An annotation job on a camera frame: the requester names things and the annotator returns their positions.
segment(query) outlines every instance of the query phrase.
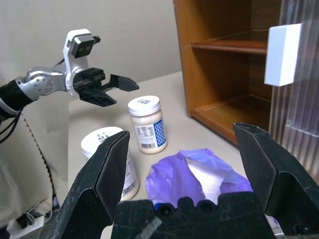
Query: white plastic container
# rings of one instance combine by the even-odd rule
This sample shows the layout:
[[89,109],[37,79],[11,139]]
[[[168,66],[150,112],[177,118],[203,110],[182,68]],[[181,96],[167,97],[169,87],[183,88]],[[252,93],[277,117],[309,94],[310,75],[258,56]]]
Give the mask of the white plastic container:
[[[105,139],[121,131],[123,130],[119,127],[106,127],[93,131],[92,133],[85,136],[85,138],[81,142],[81,147],[86,161],[88,161],[93,156],[99,145]],[[131,199],[137,193],[139,185],[140,182],[136,176],[129,149],[126,161],[125,181],[121,201]]]
[[167,146],[160,99],[156,96],[142,96],[129,102],[129,112],[139,149],[146,154],[155,154]]

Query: table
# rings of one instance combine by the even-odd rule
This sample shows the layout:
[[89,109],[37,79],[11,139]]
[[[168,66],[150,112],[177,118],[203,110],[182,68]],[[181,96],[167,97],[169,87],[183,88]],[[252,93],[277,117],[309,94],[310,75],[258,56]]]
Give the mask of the table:
[[[205,126],[186,115],[184,86],[181,72],[139,83],[140,89],[123,92],[113,89],[108,94],[117,100],[117,104],[106,108],[98,107],[81,100],[69,103],[68,138],[68,188],[85,164],[81,141],[90,132],[108,126],[117,126],[131,133],[130,151],[134,161],[140,188],[132,200],[147,199],[145,179],[151,165],[160,159],[176,154],[179,150],[209,148],[234,170],[245,176],[238,149]],[[154,155],[143,154],[138,150],[137,139],[128,112],[130,100],[155,95],[160,98],[164,127],[167,132],[167,148]],[[111,236],[112,227],[102,233],[103,239]]]

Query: wooden shelf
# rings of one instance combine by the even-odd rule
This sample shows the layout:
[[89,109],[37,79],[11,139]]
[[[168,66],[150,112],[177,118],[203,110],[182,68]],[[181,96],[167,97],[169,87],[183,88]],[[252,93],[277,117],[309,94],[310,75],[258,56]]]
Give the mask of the wooden shelf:
[[218,39],[192,42],[192,48],[230,51],[252,54],[266,54],[268,31],[250,31]]
[[237,143],[233,124],[257,125],[268,130],[271,101],[255,95],[218,101],[190,111],[192,117]]

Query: white block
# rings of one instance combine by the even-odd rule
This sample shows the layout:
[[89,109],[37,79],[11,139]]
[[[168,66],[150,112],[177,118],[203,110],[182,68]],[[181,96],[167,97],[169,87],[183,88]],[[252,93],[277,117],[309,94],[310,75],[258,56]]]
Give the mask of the white block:
[[265,84],[284,86],[294,81],[302,24],[269,29]]

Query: beige wall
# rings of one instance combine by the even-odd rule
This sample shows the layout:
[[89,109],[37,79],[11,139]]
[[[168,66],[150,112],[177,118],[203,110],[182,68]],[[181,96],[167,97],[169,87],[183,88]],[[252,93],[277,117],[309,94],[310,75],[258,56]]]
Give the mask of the beige wall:
[[[2,0],[0,84],[32,66],[53,66],[62,58],[67,32],[82,28],[102,38],[89,65],[107,76],[140,82],[180,71],[172,0]],[[23,111],[56,184],[67,180],[70,99],[54,93]]]

